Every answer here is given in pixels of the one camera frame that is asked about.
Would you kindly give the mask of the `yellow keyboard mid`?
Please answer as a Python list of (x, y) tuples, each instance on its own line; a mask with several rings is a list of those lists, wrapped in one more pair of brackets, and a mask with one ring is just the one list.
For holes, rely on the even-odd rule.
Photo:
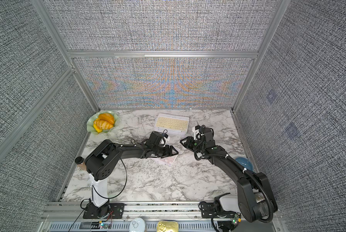
[(160, 113), (157, 116), (154, 130), (167, 131), (168, 134), (185, 135), (189, 126), (189, 117)]

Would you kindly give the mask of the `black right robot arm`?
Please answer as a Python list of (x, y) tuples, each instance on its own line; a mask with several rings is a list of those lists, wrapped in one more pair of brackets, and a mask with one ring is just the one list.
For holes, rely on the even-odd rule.
[(200, 153), (204, 160), (220, 168), (237, 185), (237, 205), (242, 216), (249, 222), (269, 223), (273, 220), (277, 204), (268, 178), (263, 173), (254, 173), (236, 162), (228, 152), (214, 142), (210, 147), (189, 136), (180, 144), (195, 154)]

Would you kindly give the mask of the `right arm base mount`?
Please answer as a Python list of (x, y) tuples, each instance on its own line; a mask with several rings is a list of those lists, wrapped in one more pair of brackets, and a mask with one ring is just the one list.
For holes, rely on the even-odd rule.
[(198, 208), (202, 218), (210, 219), (216, 232), (232, 232), (241, 222), (241, 213), (237, 197), (224, 193), (215, 197), (212, 203), (201, 201)]

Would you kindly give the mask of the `pink keyboard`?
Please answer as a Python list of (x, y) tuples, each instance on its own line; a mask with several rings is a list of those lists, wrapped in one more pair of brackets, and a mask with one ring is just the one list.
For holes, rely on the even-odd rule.
[(175, 156), (170, 156), (170, 157), (166, 157), (166, 158), (159, 158), (159, 159), (155, 159), (155, 162), (157, 162), (160, 165), (167, 165), (169, 167), (171, 167), (174, 162), (176, 161), (178, 155)]

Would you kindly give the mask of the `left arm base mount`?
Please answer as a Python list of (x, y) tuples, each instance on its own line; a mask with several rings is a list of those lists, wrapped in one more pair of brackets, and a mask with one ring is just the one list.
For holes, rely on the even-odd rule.
[(85, 207), (83, 219), (122, 219), (124, 208), (124, 203), (106, 203), (101, 207), (89, 203)]

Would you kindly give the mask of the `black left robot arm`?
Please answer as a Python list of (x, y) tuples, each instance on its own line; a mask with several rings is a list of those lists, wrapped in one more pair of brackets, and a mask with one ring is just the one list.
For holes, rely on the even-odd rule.
[(171, 145), (146, 139), (141, 143), (122, 145), (104, 140), (85, 159), (91, 181), (91, 202), (96, 207), (104, 206), (111, 199), (107, 193), (107, 178), (119, 161), (124, 159), (166, 158), (178, 155)]

